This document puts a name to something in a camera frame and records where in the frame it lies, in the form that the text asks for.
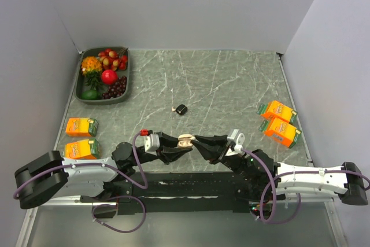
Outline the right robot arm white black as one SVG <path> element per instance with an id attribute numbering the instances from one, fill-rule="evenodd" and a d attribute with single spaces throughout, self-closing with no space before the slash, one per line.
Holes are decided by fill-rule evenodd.
<path id="1" fill-rule="evenodd" d="M 337 167 L 299 167 L 275 162 L 261 149 L 243 148 L 244 135 L 203 137 L 195 135 L 191 143 L 211 164 L 220 163 L 241 176 L 247 193 L 254 201 L 272 200 L 273 194 L 306 194 L 339 197 L 347 205 L 368 205 L 364 178 L 352 162 Z"/>

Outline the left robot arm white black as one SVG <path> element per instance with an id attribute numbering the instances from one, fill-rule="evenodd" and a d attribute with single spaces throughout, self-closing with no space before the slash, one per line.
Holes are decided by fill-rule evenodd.
<path id="1" fill-rule="evenodd" d="M 143 146 L 122 142 L 106 158 L 67 158 L 56 150 L 40 156 L 14 173 L 13 198 L 22 209 L 31 209 L 58 197 L 87 196 L 107 202 L 119 194 L 116 184 L 121 181 L 146 190 L 149 182 L 142 165 L 155 160 L 175 162 L 192 150 L 195 139 L 190 134 L 175 138 L 152 130 L 141 130 L 134 137 L 143 137 Z"/>

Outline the beige earbud charging case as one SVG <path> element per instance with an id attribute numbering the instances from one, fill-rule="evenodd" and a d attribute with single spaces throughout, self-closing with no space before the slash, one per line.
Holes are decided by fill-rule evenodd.
<path id="1" fill-rule="evenodd" d="M 195 136 L 191 134 L 182 134 L 178 137 L 177 146 L 179 148 L 190 148 L 193 146 L 192 141 L 195 140 Z"/>

